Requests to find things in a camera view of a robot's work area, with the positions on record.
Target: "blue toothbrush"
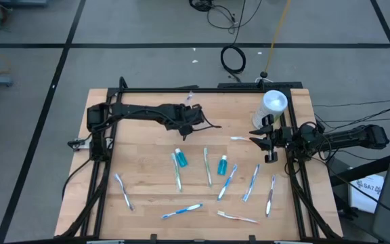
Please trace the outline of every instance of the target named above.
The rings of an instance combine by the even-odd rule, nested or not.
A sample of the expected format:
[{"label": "blue toothbrush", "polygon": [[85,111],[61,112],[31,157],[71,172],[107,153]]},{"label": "blue toothbrush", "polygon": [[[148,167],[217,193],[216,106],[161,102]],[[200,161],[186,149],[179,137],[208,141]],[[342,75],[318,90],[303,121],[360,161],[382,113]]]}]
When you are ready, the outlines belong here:
[{"label": "blue toothbrush", "polygon": [[165,220],[165,219],[173,216],[174,214],[182,214],[182,213],[185,213],[187,211],[192,211],[192,210],[195,210],[195,209],[200,208],[200,207],[202,207],[202,203],[195,204],[195,205],[190,206],[190,207],[185,207],[185,208],[177,210],[177,211],[175,211],[173,213],[170,213],[170,214],[168,213],[168,214],[163,215],[162,219]]},{"label": "blue toothbrush", "polygon": [[252,179],[251,179],[251,184],[249,185],[249,188],[246,191],[246,194],[243,195],[243,201],[244,202],[248,201],[249,195],[251,194],[252,189],[254,189],[254,183],[255,183],[255,179],[257,178],[257,174],[258,174],[259,168],[260,168],[260,164],[258,164],[255,167],[255,171],[254,171],[254,174],[252,175]]},{"label": "blue toothbrush", "polygon": [[235,164],[233,167],[233,171],[231,172],[230,176],[228,177],[227,182],[225,182],[225,185],[223,185],[223,188],[221,192],[219,193],[219,196],[217,196],[217,200],[220,201],[222,199],[223,194],[225,193],[225,190],[227,190],[228,185],[231,183],[231,179],[233,178],[234,173],[236,173],[237,165]]}]

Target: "white cup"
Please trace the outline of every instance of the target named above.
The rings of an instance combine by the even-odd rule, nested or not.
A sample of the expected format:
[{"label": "white cup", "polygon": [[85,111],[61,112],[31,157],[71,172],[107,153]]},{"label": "white cup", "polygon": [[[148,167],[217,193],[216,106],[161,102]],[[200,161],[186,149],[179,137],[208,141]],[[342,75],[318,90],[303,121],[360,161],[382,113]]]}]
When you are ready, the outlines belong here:
[{"label": "white cup", "polygon": [[271,90],[264,94],[257,112],[252,117],[252,124],[255,128],[263,127],[262,120],[268,114],[274,116],[274,120],[279,118],[287,107],[287,97],[280,91]]}]

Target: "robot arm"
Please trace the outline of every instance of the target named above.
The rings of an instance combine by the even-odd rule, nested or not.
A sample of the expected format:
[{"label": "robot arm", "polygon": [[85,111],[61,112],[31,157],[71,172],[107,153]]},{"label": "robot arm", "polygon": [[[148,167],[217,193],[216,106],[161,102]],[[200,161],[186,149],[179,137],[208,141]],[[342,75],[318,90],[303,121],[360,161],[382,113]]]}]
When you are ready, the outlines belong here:
[{"label": "robot arm", "polygon": [[250,131],[255,135],[263,135],[263,139],[250,138],[261,150],[271,151],[270,157],[266,157],[266,163],[277,161],[274,147],[287,147],[297,160],[311,160],[318,152],[362,146],[371,149],[383,149],[389,143],[385,130],[378,125],[361,125],[356,128],[335,133],[323,134],[313,122],[306,122],[300,126],[296,133],[292,133],[290,127],[273,129],[273,116],[268,115],[263,119],[261,129]]},{"label": "robot arm", "polygon": [[156,121],[164,125],[166,130],[177,129],[185,140],[194,130],[193,125],[206,121],[210,127],[220,127],[207,121],[199,104],[161,104],[159,106],[140,106],[101,103],[87,109],[87,129],[91,132],[90,157],[92,159],[108,159],[105,131],[121,119],[139,119]]}]

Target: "wooden tabletop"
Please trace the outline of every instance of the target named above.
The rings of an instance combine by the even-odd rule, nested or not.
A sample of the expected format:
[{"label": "wooden tabletop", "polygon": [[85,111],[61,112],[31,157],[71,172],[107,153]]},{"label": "wooden tabletop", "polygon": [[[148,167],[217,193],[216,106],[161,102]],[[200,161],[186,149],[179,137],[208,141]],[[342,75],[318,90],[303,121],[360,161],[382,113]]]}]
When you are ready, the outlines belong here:
[{"label": "wooden tabletop", "polygon": [[[92,89],[86,108],[104,102],[106,89]],[[284,172],[284,149],[277,148],[278,162],[264,163],[264,154],[252,142],[231,141],[231,136],[249,136],[254,130],[251,117],[263,94],[195,94],[191,104],[200,104],[207,119],[221,125],[221,129],[207,129],[190,134],[183,141],[177,131],[166,131],[154,121],[122,120],[118,124],[114,154],[111,164],[101,239],[209,239],[247,240],[255,235],[257,240],[298,240],[299,233],[292,198],[290,179]],[[187,94],[127,93],[124,104],[157,106],[164,103],[182,103]],[[297,124],[314,121],[309,92],[292,89]],[[286,113],[287,125],[290,125]],[[80,138],[89,132],[84,114]],[[209,162],[213,187],[207,184],[203,148],[209,149]],[[188,166],[180,169],[183,192],[175,184],[171,153],[180,148],[188,159]],[[226,176],[218,176],[217,165],[222,155],[228,156]],[[88,150],[74,154],[70,172],[88,159]],[[238,165],[230,186],[221,201],[217,201],[223,184],[234,164]],[[254,190],[244,203],[255,166],[261,164]],[[80,171],[68,184],[56,226],[56,235],[63,233],[85,206],[93,163]],[[313,204],[330,227],[342,235],[332,188],[325,166],[319,161],[306,162]],[[118,182],[123,180],[135,211],[126,206]],[[273,205],[269,218],[265,217],[267,196],[272,175],[276,174]],[[197,203],[200,209],[161,220],[163,214],[174,212]],[[258,220],[260,224],[229,220],[217,211]],[[307,211],[302,204],[305,227],[311,236]],[[96,210],[91,213],[89,233],[92,233]]]}]

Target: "gray floor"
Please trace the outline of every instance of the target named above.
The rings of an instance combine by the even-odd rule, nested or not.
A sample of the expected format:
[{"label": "gray floor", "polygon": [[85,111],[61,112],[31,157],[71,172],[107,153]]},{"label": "gray floor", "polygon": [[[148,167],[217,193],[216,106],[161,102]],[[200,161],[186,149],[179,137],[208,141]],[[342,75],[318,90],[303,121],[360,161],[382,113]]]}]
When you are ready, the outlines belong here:
[{"label": "gray floor", "polygon": [[[79,0],[50,1],[48,7],[16,8],[0,43],[64,43]],[[248,18],[258,0],[247,0]],[[390,1],[379,0],[390,27]],[[240,15],[242,1],[216,1]],[[242,27],[238,42],[270,42],[285,1],[263,0],[261,10]],[[212,21],[228,24],[212,13]],[[178,0],[87,0],[74,43],[227,43],[234,36],[209,26],[206,14]],[[279,43],[388,43],[370,1],[292,1]],[[247,64],[240,78],[254,81],[264,69],[268,49],[243,49]],[[219,61],[220,48],[70,49],[26,184],[6,241],[53,236],[61,188],[73,156],[66,146],[77,136],[87,92],[116,86],[123,75],[129,87],[216,87],[234,82]],[[40,115],[60,49],[0,49],[13,63],[13,87],[0,87],[0,223]],[[230,66],[240,59],[225,54]],[[390,49],[275,49],[270,79],[301,81],[313,104],[390,99]],[[316,107],[325,120],[358,119],[390,104],[344,109]],[[386,129],[390,121],[374,124]],[[353,148],[364,157],[390,155],[385,150]],[[365,163],[346,154],[352,166]],[[346,236],[356,237],[345,231]]]}]

